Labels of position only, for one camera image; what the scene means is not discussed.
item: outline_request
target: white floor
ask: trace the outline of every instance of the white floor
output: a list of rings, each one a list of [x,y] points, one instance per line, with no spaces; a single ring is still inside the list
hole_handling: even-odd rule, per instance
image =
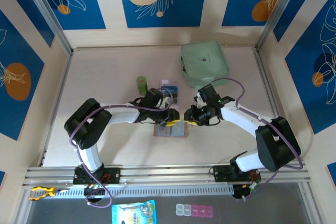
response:
[[[273,116],[249,47],[224,47],[230,77],[241,81],[246,94],[241,104],[260,114]],[[161,79],[177,79],[183,115],[194,104],[196,89],[186,85],[180,69],[181,47],[124,47],[75,51],[52,128],[44,166],[77,166],[78,157],[69,144],[65,121],[88,99],[120,104],[139,96],[138,76],[148,87],[158,87]],[[221,96],[237,98],[235,83],[216,88]],[[214,127],[194,126],[188,138],[153,136],[153,125],[115,124],[106,128],[98,142],[105,165],[164,165],[227,162],[233,156],[256,148],[255,139],[239,127],[222,121]]]

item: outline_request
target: snack bag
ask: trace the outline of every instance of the snack bag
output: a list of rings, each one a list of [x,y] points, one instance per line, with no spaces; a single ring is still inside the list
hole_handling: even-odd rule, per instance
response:
[[[113,205],[112,224],[157,224],[155,200]]]

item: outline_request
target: mint green bag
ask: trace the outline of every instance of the mint green bag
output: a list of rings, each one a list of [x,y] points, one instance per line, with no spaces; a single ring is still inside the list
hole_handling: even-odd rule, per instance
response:
[[[213,80],[229,75],[224,53],[216,41],[200,41],[182,46],[181,67],[191,88],[202,88]],[[225,82],[226,80],[216,81],[213,85]]]

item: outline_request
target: yellow object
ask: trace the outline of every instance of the yellow object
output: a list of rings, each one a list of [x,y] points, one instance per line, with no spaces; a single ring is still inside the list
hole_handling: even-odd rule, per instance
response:
[[[60,4],[59,6],[57,6],[57,10],[62,13],[63,15],[68,15],[70,14],[70,8],[67,5],[64,4]]]
[[[38,190],[42,190],[42,191],[45,191],[46,193],[39,196],[39,197],[30,197],[29,200],[39,200],[39,199],[42,199],[42,198],[45,198],[47,196],[50,196],[50,197],[53,197],[55,196],[55,188],[54,187],[42,187],[42,186],[36,186],[36,187],[33,187],[31,189],[31,191],[38,191]]]
[[[189,123],[189,124],[194,125],[194,126],[197,126],[196,122],[190,122],[190,121],[186,121],[186,120],[184,120],[184,122]]]
[[[171,122],[167,122],[166,123],[166,127],[171,127],[171,126],[174,126],[176,123],[180,122],[181,120],[174,120],[174,121],[171,121]]]

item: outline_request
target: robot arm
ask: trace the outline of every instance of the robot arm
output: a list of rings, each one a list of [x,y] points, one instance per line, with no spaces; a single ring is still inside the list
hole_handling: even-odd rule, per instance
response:
[[[91,117],[90,120],[84,123],[79,128],[78,132],[73,137],[73,143],[78,145],[79,153],[86,167],[95,173],[103,167],[100,160],[97,141],[104,129],[109,124],[115,123],[139,123],[149,122],[156,123],[162,126],[172,126],[180,120],[180,114],[175,109],[167,109],[159,111],[159,108],[164,108],[168,98],[163,98],[163,94],[157,89],[150,89],[143,98],[136,99],[133,102],[123,104],[124,108],[102,109],[101,105],[95,99],[88,99],[65,123],[65,129],[68,135],[71,136],[78,125],[94,110],[101,108],[99,112]]]
[[[240,154],[231,160],[233,172],[241,174],[260,168],[275,172],[295,158],[282,139],[275,139],[278,135],[268,123],[279,130],[300,155],[300,147],[285,118],[271,119],[236,104],[231,97],[221,98],[211,84],[199,89],[194,100],[197,104],[184,114],[186,122],[210,126],[210,119],[217,117],[238,125],[256,138],[257,151]]]

